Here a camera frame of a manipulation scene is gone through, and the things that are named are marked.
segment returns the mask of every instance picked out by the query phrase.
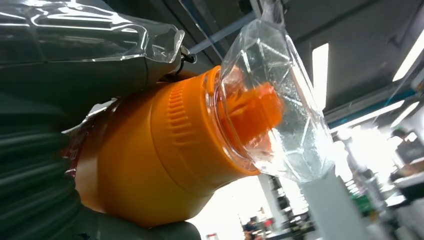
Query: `ceiling light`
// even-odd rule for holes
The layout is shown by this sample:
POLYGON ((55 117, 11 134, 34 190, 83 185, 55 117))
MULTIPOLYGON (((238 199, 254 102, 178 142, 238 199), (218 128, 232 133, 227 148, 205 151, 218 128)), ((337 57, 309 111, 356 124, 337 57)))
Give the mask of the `ceiling light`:
POLYGON ((424 30, 419 35, 418 39, 412 46, 405 60, 403 60, 396 74, 394 75, 393 82, 405 77, 412 64, 414 64, 415 60, 421 54, 424 49, 424 30))
POLYGON ((366 121, 368 119, 372 119, 372 118, 377 117, 377 116, 379 116, 381 114, 385 114, 387 112, 390 112, 390 111, 393 111, 395 109, 398 109, 398 108, 400 108, 402 106, 402 104, 404 102, 405 102, 405 100, 398 101, 396 103, 393 103, 393 104, 390 104, 390 105, 388 105, 386 107, 383 107, 381 109, 378 109, 377 111, 373 111, 371 113, 368 113, 367 115, 358 117, 358 118, 356 118, 356 119, 354 119, 352 121, 348 121, 348 122, 346 122, 346 123, 344 123, 344 124, 342 124, 340 126, 336 126, 336 127, 332 128, 332 129, 330 129, 330 133, 335 133, 335 132, 337 132, 337 131, 339 131, 341 129, 344 129, 344 128, 353 126, 355 124, 362 123, 363 121, 366 121))
POLYGON ((402 120, 404 118, 406 118, 419 104, 420 102, 414 102, 411 105, 409 105, 409 107, 407 109, 405 109, 405 111, 403 111, 397 118, 396 120, 393 121, 393 123, 390 125, 391 128, 396 127, 398 124, 400 124, 402 122, 402 120))
POLYGON ((326 107, 328 68, 329 44, 326 43, 312 50, 313 89, 320 110, 326 107))

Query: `orange plastic body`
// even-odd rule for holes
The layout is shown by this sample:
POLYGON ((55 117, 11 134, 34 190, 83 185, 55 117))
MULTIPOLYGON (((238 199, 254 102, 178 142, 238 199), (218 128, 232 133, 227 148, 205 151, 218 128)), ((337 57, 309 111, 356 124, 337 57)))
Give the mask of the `orange plastic body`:
POLYGON ((76 168, 84 205, 143 227, 194 217, 218 188, 259 174, 228 157, 210 118, 205 80, 157 84, 100 116, 76 168))

